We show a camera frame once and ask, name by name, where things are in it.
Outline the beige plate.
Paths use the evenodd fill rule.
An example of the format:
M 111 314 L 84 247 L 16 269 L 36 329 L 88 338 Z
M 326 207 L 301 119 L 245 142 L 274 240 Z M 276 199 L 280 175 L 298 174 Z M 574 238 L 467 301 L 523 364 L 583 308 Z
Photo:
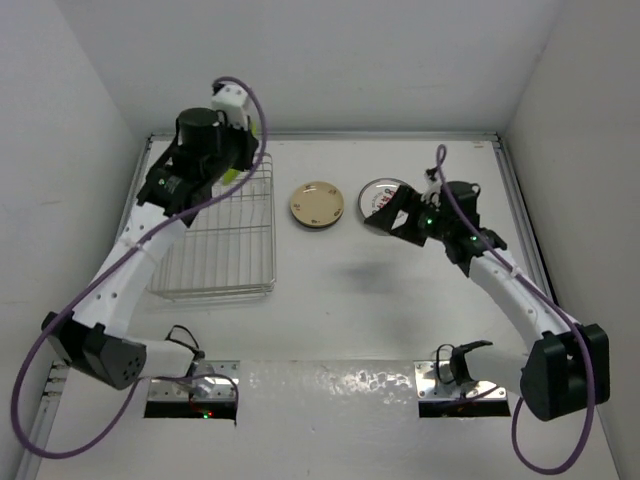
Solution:
M 325 181 L 312 181 L 293 192 L 289 208 L 293 218 L 302 226 L 324 229 L 340 220 L 345 200 L 335 185 Z

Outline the large white plate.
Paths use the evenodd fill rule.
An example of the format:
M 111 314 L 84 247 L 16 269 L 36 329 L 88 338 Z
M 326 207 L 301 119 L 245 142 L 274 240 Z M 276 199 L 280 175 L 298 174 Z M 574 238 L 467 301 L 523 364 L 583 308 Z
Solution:
M 357 204 L 360 215 L 366 219 L 384 207 L 406 182 L 395 178 L 378 178 L 367 183 L 360 191 Z

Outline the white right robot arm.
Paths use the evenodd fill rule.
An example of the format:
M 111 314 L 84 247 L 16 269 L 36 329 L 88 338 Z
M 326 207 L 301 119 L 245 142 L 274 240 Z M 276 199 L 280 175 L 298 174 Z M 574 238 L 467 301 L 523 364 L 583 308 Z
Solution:
M 516 388 L 531 412 L 549 421 L 587 406 L 587 378 L 594 378 L 597 404 L 610 398 L 609 339 L 597 324 L 564 321 L 510 273 L 513 260 L 495 232 L 480 227 L 477 184 L 453 181 L 434 202 L 400 185 L 365 218 L 366 225 L 409 243 L 441 242 L 452 264 L 483 289 L 514 325 L 529 350 Z

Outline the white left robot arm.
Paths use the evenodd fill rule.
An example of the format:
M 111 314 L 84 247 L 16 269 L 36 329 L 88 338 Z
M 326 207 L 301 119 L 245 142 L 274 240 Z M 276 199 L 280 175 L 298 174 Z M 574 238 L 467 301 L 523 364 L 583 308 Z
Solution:
M 258 141 L 244 107 L 189 108 L 176 120 L 167 149 L 146 172 L 128 220 L 95 276 L 98 286 L 69 312 L 49 313 L 41 325 L 71 368 L 116 390 L 142 374 L 183 376 L 194 354 L 169 341 L 133 339 L 135 306 L 170 247 L 194 222 L 196 206 L 231 170 L 254 165 Z

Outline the lime green plate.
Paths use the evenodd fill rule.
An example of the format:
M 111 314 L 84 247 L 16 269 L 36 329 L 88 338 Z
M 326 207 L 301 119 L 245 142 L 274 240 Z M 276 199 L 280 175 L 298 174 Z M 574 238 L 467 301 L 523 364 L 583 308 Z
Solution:
M 250 125 L 248 130 L 230 128 L 223 142 L 223 153 L 230 158 L 229 169 L 222 177 L 224 186 L 230 185 L 242 172 L 253 167 L 259 141 L 256 138 L 256 127 Z

